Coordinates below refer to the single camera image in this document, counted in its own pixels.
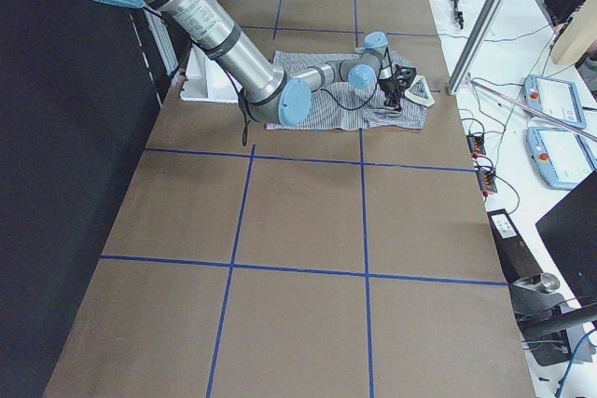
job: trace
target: black wall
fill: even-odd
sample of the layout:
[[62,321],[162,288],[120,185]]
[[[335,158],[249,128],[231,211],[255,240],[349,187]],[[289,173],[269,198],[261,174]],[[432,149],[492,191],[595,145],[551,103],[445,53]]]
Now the black wall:
[[1,1],[0,397],[36,397],[159,111],[131,14],[167,77],[138,11]]

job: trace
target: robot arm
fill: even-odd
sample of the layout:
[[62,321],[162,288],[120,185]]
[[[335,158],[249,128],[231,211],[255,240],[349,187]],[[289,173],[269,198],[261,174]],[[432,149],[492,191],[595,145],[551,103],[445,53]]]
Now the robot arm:
[[205,55],[231,73],[243,86],[241,107],[255,121],[297,125],[312,105],[312,91],[338,81],[357,88],[380,79],[380,86],[396,91],[395,72],[384,67],[387,39],[381,32],[366,38],[365,53],[357,60],[327,62],[289,76],[269,62],[216,0],[93,0],[119,7],[145,5],[166,12],[199,44]]

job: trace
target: white table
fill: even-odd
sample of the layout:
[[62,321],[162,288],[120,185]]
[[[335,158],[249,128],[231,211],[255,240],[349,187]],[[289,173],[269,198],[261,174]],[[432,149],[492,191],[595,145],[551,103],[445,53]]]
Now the white table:
[[[451,36],[469,36],[474,22],[479,15],[485,0],[461,0],[460,9],[464,12],[465,28],[460,30],[452,18],[452,3],[450,0],[429,0],[437,25],[437,32],[441,37],[441,44],[444,58],[449,71],[452,71],[462,52],[466,39]],[[517,37],[548,25],[535,0],[506,0],[502,5],[495,22],[486,39],[503,39]],[[553,32],[546,27],[530,36],[523,37],[514,42],[485,42],[471,67],[471,75],[486,78],[494,83],[522,83],[524,78],[531,72],[531,67],[537,61],[541,49],[552,38]],[[536,63],[532,73],[540,75],[548,57],[549,47],[545,48],[543,54]],[[551,75],[565,68],[547,62],[545,74]],[[582,81],[574,67],[567,68],[557,74],[560,79],[574,81],[578,88],[583,105],[595,107],[595,101],[589,90]],[[516,86],[497,87],[495,90],[516,97],[520,88]],[[488,94],[478,89],[483,112],[495,117],[501,122],[507,120],[511,104],[507,102],[498,103]],[[462,86],[457,94],[458,105],[462,109],[468,109],[474,114],[474,118],[483,123],[486,130],[502,130],[502,127],[494,121],[483,116],[479,112],[477,101],[470,86]],[[462,118],[471,117],[466,111],[461,111]],[[586,131],[597,134],[597,114],[588,112],[586,114],[589,126]],[[562,280],[562,275],[555,267],[549,256],[545,245],[539,238],[535,223],[550,210],[567,192],[551,190],[539,178],[533,161],[527,151],[524,140],[524,132],[529,126],[530,116],[515,107],[512,117],[507,123],[507,131],[500,149],[497,173],[513,184],[521,196],[521,204],[511,218],[518,228],[525,242],[531,249],[535,259],[546,272],[557,275],[562,287],[560,293],[564,298],[571,298],[574,295]],[[464,122],[465,130],[468,130],[471,121]],[[499,143],[498,134],[486,136],[485,147],[488,156],[494,162],[497,160],[497,147]],[[498,194],[488,197],[486,209],[488,211],[504,208],[511,211],[516,205],[515,194],[503,183],[497,181]],[[593,335],[591,342],[595,344],[597,337]],[[529,368],[532,373],[535,391],[538,397],[553,396],[562,377],[565,364],[557,364],[550,367],[541,367],[527,353]],[[548,378],[547,381],[540,381],[539,378]],[[597,395],[597,356],[593,358],[592,364],[575,364],[566,381],[562,397],[596,396]]]

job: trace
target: striped cloth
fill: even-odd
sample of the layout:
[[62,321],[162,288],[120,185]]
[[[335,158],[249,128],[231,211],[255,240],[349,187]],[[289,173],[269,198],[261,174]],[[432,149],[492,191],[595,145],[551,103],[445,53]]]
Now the striped cloth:
[[[333,60],[350,60],[358,58],[358,51],[351,54],[311,54],[286,53],[276,51],[273,61],[284,67],[289,74],[313,65]],[[411,67],[410,62],[391,51],[394,63]],[[416,95],[429,98],[428,89],[420,81],[410,88]],[[402,100],[402,112],[388,111],[383,107],[385,95],[378,87],[370,89],[355,89],[349,83],[334,83],[327,87],[336,99],[347,108],[354,108],[365,102],[371,94],[373,98],[369,104],[356,111],[346,111],[338,107],[328,93],[321,90],[312,96],[312,109],[307,118],[297,126],[284,126],[268,123],[269,130],[359,130],[377,128],[379,126],[398,126],[411,130],[422,129],[427,117],[427,108],[410,100]]]

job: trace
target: blue cable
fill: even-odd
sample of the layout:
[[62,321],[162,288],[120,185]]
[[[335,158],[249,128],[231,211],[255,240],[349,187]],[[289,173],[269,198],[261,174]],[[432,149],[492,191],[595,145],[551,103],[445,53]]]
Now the blue cable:
[[556,390],[556,398],[561,398],[562,397],[563,385],[566,382],[566,379],[568,378],[568,374],[570,373],[570,369],[572,368],[572,364],[575,361],[576,354],[578,353],[578,349],[580,348],[580,346],[582,345],[582,343],[589,338],[589,336],[591,334],[595,333],[595,331],[597,331],[597,329],[590,330],[587,334],[585,334],[583,337],[581,337],[580,340],[578,341],[578,343],[576,344],[576,347],[575,347],[574,351],[572,352],[572,356],[570,356],[570,361],[568,361],[568,366],[566,367],[566,372],[563,374],[562,379],[560,379],[560,381],[559,381],[560,382],[560,388],[558,390]]

